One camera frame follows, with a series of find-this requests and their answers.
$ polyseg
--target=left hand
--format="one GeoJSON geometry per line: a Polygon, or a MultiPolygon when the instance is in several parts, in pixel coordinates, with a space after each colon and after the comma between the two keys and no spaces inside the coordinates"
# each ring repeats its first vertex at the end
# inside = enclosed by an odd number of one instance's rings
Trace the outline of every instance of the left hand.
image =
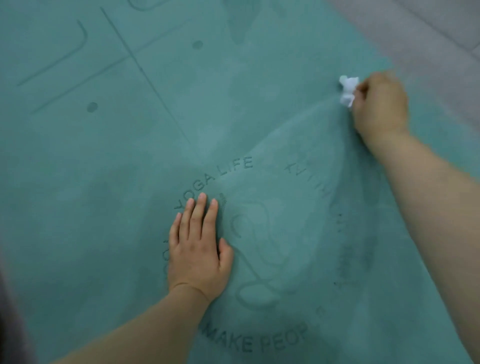
{"type": "Polygon", "coordinates": [[[211,303],[225,289],[233,263],[233,249],[223,238],[216,248],[215,222],[218,201],[215,199],[204,218],[207,196],[201,193],[197,204],[189,199],[183,215],[177,214],[168,239],[168,289],[190,287],[211,303]]]}

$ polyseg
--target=white tissue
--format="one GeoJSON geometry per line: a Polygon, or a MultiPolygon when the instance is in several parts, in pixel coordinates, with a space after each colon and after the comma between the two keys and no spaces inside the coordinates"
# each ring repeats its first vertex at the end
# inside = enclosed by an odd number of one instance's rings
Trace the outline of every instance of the white tissue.
{"type": "Polygon", "coordinates": [[[340,83],[343,86],[340,103],[351,108],[353,105],[353,100],[355,100],[353,92],[357,88],[357,85],[360,83],[360,80],[358,77],[348,78],[347,76],[341,76],[340,83]]]}

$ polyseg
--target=yoga mat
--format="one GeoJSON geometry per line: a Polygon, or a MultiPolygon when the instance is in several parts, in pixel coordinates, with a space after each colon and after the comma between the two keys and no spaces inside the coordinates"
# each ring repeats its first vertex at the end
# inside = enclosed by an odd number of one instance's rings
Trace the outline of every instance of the yoga mat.
{"type": "MultiPolygon", "coordinates": [[[[167,293],[202,191],[236,256],[190,363],[470,362],[339,103],[392,65],[325,2],[0,10],[2,250],[40,363],[167,293]]],[[[407,84],[413,133],[478,178],[479,137],[407,84]]]]}

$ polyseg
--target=hand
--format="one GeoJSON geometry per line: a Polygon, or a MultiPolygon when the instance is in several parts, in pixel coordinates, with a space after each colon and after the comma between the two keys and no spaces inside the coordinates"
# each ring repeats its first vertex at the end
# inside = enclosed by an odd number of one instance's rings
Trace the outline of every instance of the hand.
{"type": "Polygon", "coordinates": [[[204,218],[207,196],[189,199],[183,215],[177,214],[168,239],[168,289],[188,286],[198,290],[208,303],[225,289],[233,263],[233,249],[220,239],[217,253],[215,222],[218,202],[213,199],[204,218]]]}
{"type": "Polygon", "coordinates": [[[395,76],[372,73],[354,95],[355,128],[372,153],[392,136],[408,135],[408,96],[395,76]]]}

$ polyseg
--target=forearm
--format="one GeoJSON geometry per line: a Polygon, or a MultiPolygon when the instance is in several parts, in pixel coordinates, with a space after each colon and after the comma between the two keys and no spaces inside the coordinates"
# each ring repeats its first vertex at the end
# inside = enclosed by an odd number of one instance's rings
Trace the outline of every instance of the forearm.
{"type": "Polygon", "coordinates": [[[466,348],[480,362],[480,185],[407,135],[373,150],[466,348]]]}
{"type": "Polygon", "coordinates": [[[141,316],[55,364],[184,363],[208,302],[181,286],[141,316]]]}

